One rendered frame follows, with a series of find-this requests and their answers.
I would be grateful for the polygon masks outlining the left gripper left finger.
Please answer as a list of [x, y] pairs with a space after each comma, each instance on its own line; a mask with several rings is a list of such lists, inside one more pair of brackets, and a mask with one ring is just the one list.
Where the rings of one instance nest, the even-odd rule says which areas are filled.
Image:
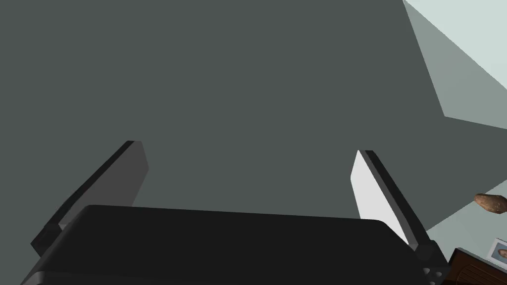
[[141, 141], [126, 141], [56, 210], [31, 246], [39, 256], [88, 205], [132, 206], [149, 171]]

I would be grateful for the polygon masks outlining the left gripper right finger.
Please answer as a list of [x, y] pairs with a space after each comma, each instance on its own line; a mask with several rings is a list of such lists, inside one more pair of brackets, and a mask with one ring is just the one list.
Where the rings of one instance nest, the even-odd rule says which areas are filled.
[[420, 245], [431, 242], [421, 221], [374, 151], [357, 151], [350, 181], [361, 219], [385, 223], [415, 251]]

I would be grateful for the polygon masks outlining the brown potato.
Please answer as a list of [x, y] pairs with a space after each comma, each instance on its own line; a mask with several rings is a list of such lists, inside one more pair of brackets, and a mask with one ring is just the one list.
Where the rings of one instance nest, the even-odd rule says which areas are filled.
[[503, 214], [507, 212], [507, 198], [502, 195], [478, 193], [474, 201], [488, 212]]

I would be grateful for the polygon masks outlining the dark brown wooden furniture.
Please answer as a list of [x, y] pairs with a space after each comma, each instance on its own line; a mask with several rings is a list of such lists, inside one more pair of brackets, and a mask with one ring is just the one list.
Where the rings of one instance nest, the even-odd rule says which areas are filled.
[[507, 270], [463, 248], [456, 248], [441, 285], [507, 285]]

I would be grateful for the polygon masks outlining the framed portrait picture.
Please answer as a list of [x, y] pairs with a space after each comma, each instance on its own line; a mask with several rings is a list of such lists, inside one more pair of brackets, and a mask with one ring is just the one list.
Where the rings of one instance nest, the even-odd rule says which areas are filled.
[[489, 250], [487, 259], [507, 269], [507, 241], [496, 238]]

